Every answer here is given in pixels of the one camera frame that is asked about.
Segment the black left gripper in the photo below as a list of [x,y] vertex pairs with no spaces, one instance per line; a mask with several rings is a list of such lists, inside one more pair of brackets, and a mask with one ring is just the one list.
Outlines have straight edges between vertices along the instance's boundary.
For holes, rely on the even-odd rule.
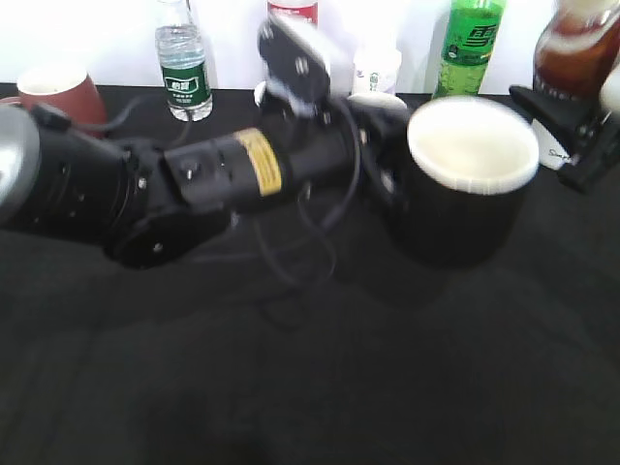
[[347,99],[335,100],[333,107],[344,119],[353,162],[340,209],[347,210],[362,193],[382,216],[403,216],[410,202],[399,164],[408,153],[406,136],[412,109],[358,112]]

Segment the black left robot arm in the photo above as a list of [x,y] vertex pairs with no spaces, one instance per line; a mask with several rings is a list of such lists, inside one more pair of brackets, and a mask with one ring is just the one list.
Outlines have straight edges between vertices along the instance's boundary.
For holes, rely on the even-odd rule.
[[226,233],[235,216],[297,200],[307,186],[368,179],[411,111],[333,101],[317,116],[263,113],[252,127],[184,146],[105,139],[57,108],[1,109],[1,227],[99,247],[133,269],[175,262]]

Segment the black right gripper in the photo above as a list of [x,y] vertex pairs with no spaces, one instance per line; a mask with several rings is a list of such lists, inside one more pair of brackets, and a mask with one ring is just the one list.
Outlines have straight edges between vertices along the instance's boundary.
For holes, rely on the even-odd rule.
[[561,100],[533,89],[511,85],[512,100],[541,123],[560,129],[576,129],[571,160],[558,171],[565,186],[582,194],[619,164],[619,117],[599,115],[589,101]]

